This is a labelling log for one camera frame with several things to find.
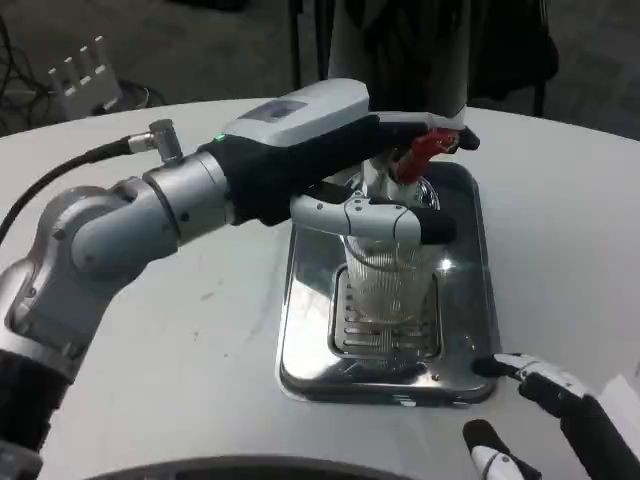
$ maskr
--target white table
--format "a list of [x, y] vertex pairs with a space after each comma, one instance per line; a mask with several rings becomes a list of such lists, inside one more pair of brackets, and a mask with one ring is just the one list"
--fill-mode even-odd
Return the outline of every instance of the white table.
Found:
[[[72, 122], [0, 141], [0, 205], [76, 154], [171, 117], [186, 152], [260, 103], [178, 105]], [[473, 110], [477, 152], [453, 157], [481, 188], [502, 344], [561, 364], [600, 389], [640, 359], [640, 143]], [[53, 194], [109, 186], [155, 153], [84, 167], [49, 187], [0, 248], [30, 248]], [[461, 429], [483, 417], [545, 478], [586, 478], [557, 421], [503, 383], [468, 409], [312, 404], [274, 373], [290, 225], [227, 228], [149, 266], [112, 303], [52, 421], [43, 479], [223, 454], [286, 454], [420, 479], [475, 479]]]

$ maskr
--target metal tray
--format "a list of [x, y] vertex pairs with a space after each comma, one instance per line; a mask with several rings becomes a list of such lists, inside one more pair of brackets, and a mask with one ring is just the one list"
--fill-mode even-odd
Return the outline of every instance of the metal tray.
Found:
[[311, 401], [434, 405], [477, 403], [493, 391], [495, 381], [470, 368], [477, 356], [500, 350], [478, 188], [455, 163], [433, 162], [426, 177], [458, 227], [435, 274], [437, 308], [426, 323], [431, 343], [418, 355], [405, 349], [391, 357], [366, 344], [340, 345], [348, 283], [342, 242], [294, 229], [277, 355], [289, 393]]

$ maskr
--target black wire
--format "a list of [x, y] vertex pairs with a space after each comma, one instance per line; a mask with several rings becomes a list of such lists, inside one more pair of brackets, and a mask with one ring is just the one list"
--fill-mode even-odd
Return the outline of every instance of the black wire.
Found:
[[11, 50], [11, 38], [9, 38], [9, 30], [7, 29], [7, 24], [4, 22], [4, 18], [0, 15], [0, 36], [2, 36], [2, 42], [7, 49], [7, 53], [9, 55], [9, 66], [7, 68], [7, 72], [4, 74], [4, 78], [2, 79], [2, 86], [0, 86], [0, 98], [4, 98], [5, 91], [7, 90], [7, 85], [9, 84], [9, 77], [11, 76], [11, 66], [14, 63], [13, 60], [13, 51]]
[[55, 179], [61, 177], [65, 173], [71, 170], [81, 167], [82, 165], [88, 165], [90, 163], [100, 162], [113, 157], [119, 157], [120, 155], [131, 154], [129, 148], [129, 137], [121, 138], [115, 142], [101, 145], [100, 147], [89, 150], [82, 155], [72, 158], [64, 162], [61, 165], [49, 170], [44, 176], [40, 177], [33, 185], [31, 185], [20, 198], [13, 204], [9, 213], [0, 224], [0, 244], [4, 241], [11, 225], [15, 222], [20, 212], [27, 206], [27, 204], [40, 193], [47, 185], [53, 182]]
[[141, 85], [139, 83], [136, 82], [132, 82], [131, 80], [118, 80], [118, 83], [120, 84], [120, 87], [124, 90], [124, 89], [137, 89], [140, 91], [144, 91], [145, 89], [148, 90], [149, 92], [149, 103], [151, 104], [151, 97], [155, 97], [156, 98], [156, 102], [153, 103], [159, 103], [160, 105], [167, 105], [167, 101], [165, 100], [164, 96], [155, 88], [150, 87], [148, 85]]
[[[27, 54], [20, 48], [15, 47], [11, 44], [9, 30], [2, 15], [0, 15], [0, 36], [2, 37], [3, 41], [3, 45], [0, 45], [0, 47], [6, 50], [8, 56], [8, 59], [6, 61], [3, 58], [0, 58], [0, 63], [2, 63], [7, 68], [7, 71], [3, 78], [2, 86], [0, 87], [0, 107], [6, 111], [16, 112], [24, 121], [26, 128], [30, 129], [34, 123], [34, 109], [37, 104], [45, 98], [47, 100], [47, 106], [44, 109], [43, 115], [38, 120], [38, 123], [40, 123], [49, 113], [51, 103], [49, 98], [49, 86], [39, 82], [36, 79], [33, 73], [33, 67], [31, 66], [31, 62], [29, 61], [29, 57], [27, 56]], [[17, 53], [22, 57], [22, 60], [26, 67], [26, 73], [24, 73], [20, 68], [20, 65], [18, 65], [14, 53]], [[17, 102], [13, 99], [9, 99], [6, 93], [7, 87], [11, 83], [11, 81], [22, 82], [27, 89], [34, 92], [34, 97], [23, 103]], [[0, 123], [6, 125], [6, 121], [4, 120], [4, 118], [2, 118]]]

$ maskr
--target dark floor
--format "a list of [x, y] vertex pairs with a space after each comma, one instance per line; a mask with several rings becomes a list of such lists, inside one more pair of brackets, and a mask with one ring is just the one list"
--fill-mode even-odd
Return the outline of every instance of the dark floor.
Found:
[[[275, 96], [291, 89], [287, 1], [250, 0], [240, 14], [165, 0], [4, 0], [13, 43], [36, 75], [96, 35], [116, 73], [170, 103]], [[560, 72], [547, 118], [640, 139], [640, 2], [548, 0]], [[312, 9], [300, 18], [303, 82], [315, 79]], [[498, 105], [530, 113], [530, 92]]]

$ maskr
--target clear plastic cup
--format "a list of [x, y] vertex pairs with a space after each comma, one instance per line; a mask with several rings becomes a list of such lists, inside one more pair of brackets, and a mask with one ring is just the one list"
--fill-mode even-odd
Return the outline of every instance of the clear plastic cup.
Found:
[[[440, 207], [426, 180], [417, 188], [416, 204]], [[420, 321], [444, 247], [358, 237], [343, 237], [343, 243], [356, 311], [370, 321], [389, 325]]]

